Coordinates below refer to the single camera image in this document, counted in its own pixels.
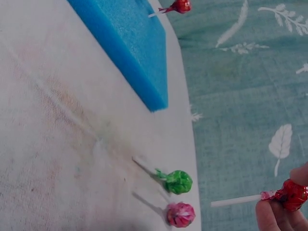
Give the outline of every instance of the green wrapper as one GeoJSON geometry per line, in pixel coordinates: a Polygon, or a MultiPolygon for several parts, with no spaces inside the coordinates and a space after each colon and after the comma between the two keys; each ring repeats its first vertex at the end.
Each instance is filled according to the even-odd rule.
{"type": "Polygon", "coordinates": [[[192,188],[193,180],[184,171],[176,170],[169,174],[163,173],[156,168],[156,176],[164,181],[164,188],[174,194],[187,193],[192,188]]]}

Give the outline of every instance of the candy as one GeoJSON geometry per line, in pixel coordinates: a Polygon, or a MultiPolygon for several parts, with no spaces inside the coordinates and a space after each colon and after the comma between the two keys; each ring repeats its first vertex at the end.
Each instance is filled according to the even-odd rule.
{"type": "Polygon", "coordinates": [[[213,201],[212,207],[234,205],[255,200],[276,200],[289,211],[297,211],[308,199],[308,186],[302,186],[287,179],[281,189],[276,191],[262,192],[258,195],[233,198],[223,201],[213,201]]]}
{"type": "Polygon", "coordinates": [[[192,188],[193,180],[184,171],[176,170],[168,175],[156,168],[156,176],[164,180],[164,188],[174,194],[187,193],[192,188]]]}
{"type": "Polygon", "coordinates": [[[297,211],[308,199],[308,186],[302,186],[294,183],[291,179],[287,179],[280,190],[269,198],[269,200],[277,200],[282,206],[291,211],[297,211]]]}
{"type": "Polygon", "coordinates": [[[158,12],[150,14],[149,18],[161,13],[168,13],[170,11],[186,13],[191,10],[191,3],[189,0],[175,0],[175,2],[168,8],[158,8],[158,10],[158,12]]]}
{"type": "Polygon", "coordinates": [[[196,214],[190,204],[172,203],[167,206],[167,221],[169,225],[177,228],[185,228],[189,226],[196,214]]]}
{"type": "Polygon", "coordinates": [[[149,163],[146,163],[137,156],[134,156],[132,160],[141,166],[152,177],[158,178],[168,193],[179,195],[189,192],[192,188],[193,180],[184,171],[176,170],[166,174],[163,173],[160,169],[152,167],[149,163]]]}

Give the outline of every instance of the hand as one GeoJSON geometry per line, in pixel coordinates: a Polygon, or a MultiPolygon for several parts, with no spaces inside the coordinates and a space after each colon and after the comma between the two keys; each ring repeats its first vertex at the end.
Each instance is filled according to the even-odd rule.
{"type": "MultiPolygon", "coordinates": [[[[308,162],[293,169],[290,179],[299,185],[308,185],[308,162]]],[[[289,212],[275,201],[259,201],[256,214],[260,231],[308,231],[308,221],[300,210],[289,212]]]]}

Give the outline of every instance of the blue sponge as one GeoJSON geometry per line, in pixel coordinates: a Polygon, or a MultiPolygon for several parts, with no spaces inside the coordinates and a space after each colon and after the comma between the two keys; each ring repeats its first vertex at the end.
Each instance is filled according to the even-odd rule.
{"type": "Polygon", "coordinates": [[[151,112],[168,107],[166,33],[147,0],[68,0],[151,112]]]}

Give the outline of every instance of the teal tablecloth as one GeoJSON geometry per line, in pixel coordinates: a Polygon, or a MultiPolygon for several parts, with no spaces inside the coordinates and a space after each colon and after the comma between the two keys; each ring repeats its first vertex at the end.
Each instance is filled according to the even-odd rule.
{"type": "Polygon", "coordinates": [[[308,160],[308,2],[191,4],[168,17],[192,104],[203,230],[256,231],[255,202],[210,202],[278,189],[308,160]]]}

